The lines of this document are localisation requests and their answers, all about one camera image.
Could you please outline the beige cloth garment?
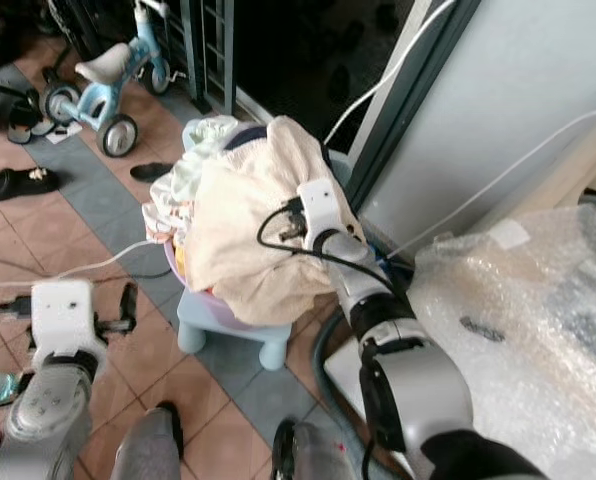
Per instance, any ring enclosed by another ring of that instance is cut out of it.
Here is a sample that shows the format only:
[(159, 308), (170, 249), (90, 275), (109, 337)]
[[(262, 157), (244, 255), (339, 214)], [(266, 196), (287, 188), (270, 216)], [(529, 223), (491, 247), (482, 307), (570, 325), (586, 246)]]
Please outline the beige cloth garment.
[(297, 197), (298, 186), (334, 174), (326, 148), (289, 116), (272, 119), (262, 132), (244, 143), (230, 138), (203, 161), (182, 243), (184, 279), (190, 291), (224, 301), (240, 323), (285, 326), (333, 288), (320, 262), (290, 253), (301, 238), (278, 241), (280, 221), (265, 232), (272, 248), (257, 242), (257, 230)]

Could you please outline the purple plastic basin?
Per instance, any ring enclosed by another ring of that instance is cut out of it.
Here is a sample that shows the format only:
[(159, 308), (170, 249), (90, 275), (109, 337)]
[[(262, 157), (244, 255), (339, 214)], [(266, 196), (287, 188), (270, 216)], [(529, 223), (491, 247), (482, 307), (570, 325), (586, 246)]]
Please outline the purple plastic basin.
[(176, 319), (179, 320), (179, 323), (185, 323), (190, 319), (193, 323), (220, 326), (220, 328), (235, 330), (235, 332), (256, 332), (260, 329), (258, 326), (242, 323), (231, 311), (231, 308), (210, 291), (193, 291), (192, 288), (189, 288), (183, 273), (182, 261), (176, 256), (176, 247), (173, 242), (164, 244), (164, 252), (175, 278), (183, 285), (183, 292), (180, 294), (178, 305), (176, 305)]

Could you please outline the light blue plastic stool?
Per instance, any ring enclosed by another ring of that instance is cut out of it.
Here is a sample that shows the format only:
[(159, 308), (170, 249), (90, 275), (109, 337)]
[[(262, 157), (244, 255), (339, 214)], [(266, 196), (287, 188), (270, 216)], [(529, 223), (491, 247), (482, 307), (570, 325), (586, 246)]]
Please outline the light blue plastic stool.
[(292, 338), (293, 325), (260, 326), (256, 332), (235, 332), (220, 326), (193, 323), (190, 319), (185, 323), (176, 320), (176, 344), (180, 351), (188, 355), (196, 355), (201, 351), (211, 334), (239, 342), (252, 342), (258, 347), (258, 361), (262, 369), (276, 371), (285, 365), (286, 348)]

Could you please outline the white patterned garment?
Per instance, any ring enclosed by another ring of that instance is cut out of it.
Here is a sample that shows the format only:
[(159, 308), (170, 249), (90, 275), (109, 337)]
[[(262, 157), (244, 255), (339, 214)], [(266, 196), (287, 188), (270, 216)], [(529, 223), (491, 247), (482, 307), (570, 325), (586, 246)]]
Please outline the white patterned garment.
[(203, 165), (221, 156), (222, 146), (239, 125), (238, 119), (226, 115), (206, 116), (185, 125), (180, 134), (183, 155), (152, 184), (151, 201), (141, 205), (148, 242), (176, 243), (187, 237)]

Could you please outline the grey robot left leg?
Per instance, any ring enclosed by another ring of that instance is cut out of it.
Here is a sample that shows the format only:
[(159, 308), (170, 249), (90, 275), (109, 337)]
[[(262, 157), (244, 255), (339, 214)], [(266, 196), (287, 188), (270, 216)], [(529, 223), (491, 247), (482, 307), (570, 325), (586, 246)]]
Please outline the grey robot left leg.
[(166, 399), (128, 430), (109, 480), (180, 480), (182, 448), (182, 419), (176, 404)]

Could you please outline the grey robot leg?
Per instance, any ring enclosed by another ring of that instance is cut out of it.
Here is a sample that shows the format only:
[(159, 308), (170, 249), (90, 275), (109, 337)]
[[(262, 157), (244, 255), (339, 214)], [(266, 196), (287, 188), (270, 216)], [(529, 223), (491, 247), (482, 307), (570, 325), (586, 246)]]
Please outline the grey robot leg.
[(267, 480), (370, 480), (368, 448), (350, 424), (325, 428), (288, 417), (272, 438)]
[(182, 419), (176, 404), (166, 399), (128, 430), (109, 480), (180, 480), (182, 448)]

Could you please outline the plain black slipper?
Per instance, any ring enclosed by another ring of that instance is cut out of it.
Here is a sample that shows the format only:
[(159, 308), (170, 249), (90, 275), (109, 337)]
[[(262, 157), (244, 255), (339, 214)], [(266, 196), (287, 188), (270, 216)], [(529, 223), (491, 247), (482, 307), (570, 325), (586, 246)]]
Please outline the plain black slipper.
[(129, 169), (130, 178), (141, 183), (155, 183), (158, 178), (165, 177), (174, 168), (173, 163), (143, 163)]

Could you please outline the black slipper with white print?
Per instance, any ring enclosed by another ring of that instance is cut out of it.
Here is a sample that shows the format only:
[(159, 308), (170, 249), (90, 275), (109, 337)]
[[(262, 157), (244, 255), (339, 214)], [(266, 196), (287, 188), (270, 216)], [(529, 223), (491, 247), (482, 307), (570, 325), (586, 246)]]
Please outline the black slipper with white print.
[(25, 170), (2, 169), (0, 202), (32, 195), (46, 195), (60, 187), (59, 174), (42, 166)]

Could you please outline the white flat appliance panel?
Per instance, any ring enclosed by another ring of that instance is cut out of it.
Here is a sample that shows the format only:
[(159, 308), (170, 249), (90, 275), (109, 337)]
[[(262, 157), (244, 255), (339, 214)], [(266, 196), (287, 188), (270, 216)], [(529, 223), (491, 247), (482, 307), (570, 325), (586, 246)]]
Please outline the white flat appliance panel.
[(359, 389), (359, 357), (356, 343), (347, 340), (342, 346), (335, 347), (333, 352), (322, 360), (321, 366), (333, 384), (335, 397), (340, 402), (344, 415), (365, 443), (368, 443), (365, 406)]

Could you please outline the white paper scrap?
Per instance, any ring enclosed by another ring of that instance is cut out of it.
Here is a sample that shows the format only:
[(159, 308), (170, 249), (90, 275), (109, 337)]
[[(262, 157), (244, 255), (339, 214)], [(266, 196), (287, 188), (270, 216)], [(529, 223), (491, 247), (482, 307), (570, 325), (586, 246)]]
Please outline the white paper scrap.
[(45, 138), (48, 142), (52, 143), (52, 145), (57, 145), (57, 143), (61, 143), (62, 141), (73, 137), (74, 134), (79, 133), (82, 129), (82, 124), (79, 122), (73, 122), (70, 125), (55, 125), (51, 131), (48, 131), (45, 134)]

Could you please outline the dark metal gate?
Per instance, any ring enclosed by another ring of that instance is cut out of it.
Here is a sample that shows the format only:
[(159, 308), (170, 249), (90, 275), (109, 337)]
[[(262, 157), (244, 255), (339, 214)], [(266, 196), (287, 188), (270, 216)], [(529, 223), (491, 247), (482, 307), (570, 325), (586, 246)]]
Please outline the dark metal gate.
[(178, 6), (193, 104), (231, 115), (237, 106), (237, 0), (178, 0)]

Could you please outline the light blue child tricycle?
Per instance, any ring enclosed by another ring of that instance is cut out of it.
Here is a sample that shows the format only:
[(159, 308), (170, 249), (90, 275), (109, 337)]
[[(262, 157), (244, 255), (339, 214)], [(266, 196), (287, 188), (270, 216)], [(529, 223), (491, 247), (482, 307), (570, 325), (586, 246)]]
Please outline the light blue child tricycle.
[(100, 150), (110, 157), (128, 155), (139, 137), (135, 120), (120, 111), (125, 84), (139, 81), (152, 95), (160, 96), (180, 74), (158, 46), (151, 13), (166, 19), (169, 6), (162, 0), (135, 0), (132, 40), (75, 64), (75, 73), (88, 81), (83, 90), (51, 70), (45, 73), (47, 86), (39, 104), (42, 113), (62, 127), (74, 122), (88, 125), (96, 133)]

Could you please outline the clear bubble wrap sheet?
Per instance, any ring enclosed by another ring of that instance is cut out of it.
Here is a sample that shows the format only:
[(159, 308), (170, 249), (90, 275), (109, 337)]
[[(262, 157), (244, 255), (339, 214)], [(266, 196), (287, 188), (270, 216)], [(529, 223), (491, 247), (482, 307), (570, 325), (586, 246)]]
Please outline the clear bubble wrap sheet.
[(551, 480), (596, 480), (596, 207), (528, 212), (418, 252), (409, 298), (478, 433)]

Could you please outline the grey robot right leg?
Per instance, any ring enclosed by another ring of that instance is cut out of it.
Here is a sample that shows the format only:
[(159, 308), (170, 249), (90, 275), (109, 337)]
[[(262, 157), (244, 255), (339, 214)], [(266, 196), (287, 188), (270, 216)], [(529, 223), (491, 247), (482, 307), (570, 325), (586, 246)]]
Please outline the grey robot right leg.
[(350, 424), (325, 428), (288, 417), (272, 438), (267, 480), (370, 480), (368, 448)]

